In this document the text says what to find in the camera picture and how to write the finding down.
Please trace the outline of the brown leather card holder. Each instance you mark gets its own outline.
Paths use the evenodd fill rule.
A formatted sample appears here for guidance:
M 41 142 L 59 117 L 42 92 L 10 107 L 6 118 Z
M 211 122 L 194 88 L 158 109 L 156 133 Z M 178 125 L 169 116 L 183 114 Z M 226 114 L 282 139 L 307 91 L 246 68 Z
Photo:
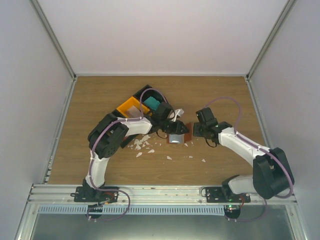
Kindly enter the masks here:
M 188 129 L 188 133 L 180 134 L 180 135 L 169 134 L 166 140 L 166 143 L 167 144 L 186 144 L 187 142 L 190 142 L 193 137 L 192 123 L 191 122 L 187 123 L 186 127 Z

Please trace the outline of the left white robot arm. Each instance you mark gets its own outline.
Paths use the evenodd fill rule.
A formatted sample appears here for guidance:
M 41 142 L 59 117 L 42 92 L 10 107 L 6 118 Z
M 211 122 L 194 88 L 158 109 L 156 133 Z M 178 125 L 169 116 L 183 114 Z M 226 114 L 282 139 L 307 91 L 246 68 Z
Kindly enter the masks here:
M 189 132 L 187 126 L 180 120 L 162 118 L 155 121 L 149 116 L 122 118 L 112 113 L 107 114 L 87 137 L 90 165 L 85 177 L 85 182 L 89 186 L 85 191 L 86 197 L 92 202 L 102 199 L 102 186 L 105 183 L 108 162 L 126 137 L 148 135 L 158 130 L 169 135 L 184 135 Z

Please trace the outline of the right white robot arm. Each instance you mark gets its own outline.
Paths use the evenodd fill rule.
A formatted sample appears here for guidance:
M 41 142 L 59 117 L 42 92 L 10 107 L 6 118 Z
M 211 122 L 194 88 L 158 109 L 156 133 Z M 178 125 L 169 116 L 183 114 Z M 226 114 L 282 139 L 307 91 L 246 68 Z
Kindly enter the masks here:
M 240 194 L 258 194 L 265 200 L 286 199 L 293 194 L 295 180 L 281 148 L 260 145 L 235 131 L 227 122 L 210 127 L 196 122 L 193 136 L 232 150 L 252 167 L 251 175 L 235 175 L 222 183 L 221 196 L 226 202 L 234 202 Z

